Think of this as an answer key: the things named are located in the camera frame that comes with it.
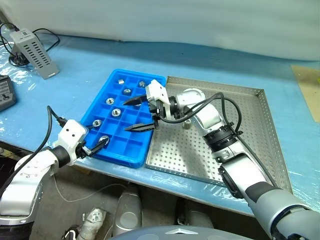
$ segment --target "gray power adapter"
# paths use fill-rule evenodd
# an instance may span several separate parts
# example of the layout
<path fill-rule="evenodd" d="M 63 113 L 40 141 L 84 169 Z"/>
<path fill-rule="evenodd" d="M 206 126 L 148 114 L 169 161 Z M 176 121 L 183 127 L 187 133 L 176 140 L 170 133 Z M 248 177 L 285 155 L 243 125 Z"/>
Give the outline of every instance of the gray power adapter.
<path fill-rule="evenodd" d="M 41 77 L 48 79 L 59 73 L 57 65 L 50 59 L 39 39 L 31 31 L 23 28 L 12 32 L 10 36 L 14 42 L 13 49 L 17 48 Z"/>

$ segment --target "perforated metal tray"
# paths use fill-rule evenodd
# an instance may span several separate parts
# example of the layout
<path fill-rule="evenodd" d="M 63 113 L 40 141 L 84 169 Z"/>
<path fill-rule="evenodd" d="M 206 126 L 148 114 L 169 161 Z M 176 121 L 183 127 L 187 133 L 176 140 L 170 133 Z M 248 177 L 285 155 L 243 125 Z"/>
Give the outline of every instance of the perforated metal tray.
<path fill-rule="evenodd" d="M 277 184 L 292 192 L 264 90 L 172 76 L 167 79 L 166 90 L 169 96 L 188 88 L 202 90 L 207 98 L 223 92 L 235 100 L 242 112 L 242 137 L 265 164 Z M 214 100 L 212 103 L 221 113 L 221 101 Z M 237 124 L 235 108 L 227 101 L 225 107 L 229 121 Z M 182 128 L 182 123 L 160 122 L 159 130 L 154 131 L 146 160 L 147 168 L 223 186 L 218 173 L 219 165 L 213 160 L 210 149 L 194 126 L 186 130 Z"/>

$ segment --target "white wall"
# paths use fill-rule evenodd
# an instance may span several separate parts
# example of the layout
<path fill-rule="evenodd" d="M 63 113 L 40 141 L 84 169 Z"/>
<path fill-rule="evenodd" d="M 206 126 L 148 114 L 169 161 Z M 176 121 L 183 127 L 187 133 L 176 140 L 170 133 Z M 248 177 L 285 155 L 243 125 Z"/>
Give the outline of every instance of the white wall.
<path fill-rule="evenodd" d="M 320 0 L 0 0 L 19 27 L 320 60 Z"/>

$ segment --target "blue plastic tray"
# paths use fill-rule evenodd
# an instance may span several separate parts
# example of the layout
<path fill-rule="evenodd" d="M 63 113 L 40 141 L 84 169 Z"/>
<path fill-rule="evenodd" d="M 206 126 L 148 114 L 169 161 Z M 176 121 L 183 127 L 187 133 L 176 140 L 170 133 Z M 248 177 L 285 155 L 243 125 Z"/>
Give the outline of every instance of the blue plastic tray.
<path fill-rule="evenodd" d="M 85 145 L 88 148 L 93 148 L 101 136 L 109 136 L 109 144 L 96 153 L 95 158 L 131 168 L 139 168 L 144 164 L 153 131 L 128 132 L 124 128 L 152 122 L 148 103 L 144 102 L 141 106 L 125 106 L 123 103 L 134 96 L 146 94 L 145 88 L 139 87 L 139 82 L 144 81 L 148 85 L 153 79 L 166 85 L 163 76 L 124 69 L 116 69 L 111 73 L 81 120 L 85 126 L 91 126 L 94 120 L 102 120 L 102 125 L 92 128 L 86 136 Z M 119 80 L 124 80 L 124 84 L 119 84 Z M 131 95 L 125 95 L 124 89 L 130 89 Z M 106 104 L 108 98 L 115 99 L 115 102 Z M 121 115 L 113 117 L 113 109 L 120 109 Z"/>

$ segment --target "blue table surface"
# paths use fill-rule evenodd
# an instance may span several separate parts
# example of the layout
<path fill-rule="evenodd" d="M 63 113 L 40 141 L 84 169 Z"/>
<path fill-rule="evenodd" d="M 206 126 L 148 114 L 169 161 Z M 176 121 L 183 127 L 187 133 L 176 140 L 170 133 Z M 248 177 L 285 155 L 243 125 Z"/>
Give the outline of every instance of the blue table surface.
<path fill-rule="evenodd" d="M 32 67 L 8 64 L 0 47 L 0 74 L 13 81 L 18 102 L 0 113 L 0 139 L 34 151 L 48 126 L 46 106 L 80 120 L 114 69 L 175 76 L 264 89 L 289 172 L 293 193 L 320 211 L 320 125 L 315 123 L 295 80 L 291 64 L 305 62 L 221 48 L 160 42 L 117 42 L 61 36 L 49 52 L 60 73 L 42 79 Z M 48 145 L 57 140 L 55 124 Z M 251 215 L 248 205 L 224 187 L 141 167 L 128 168 L 94 158 L 79 166 L 205 204 Z"/>

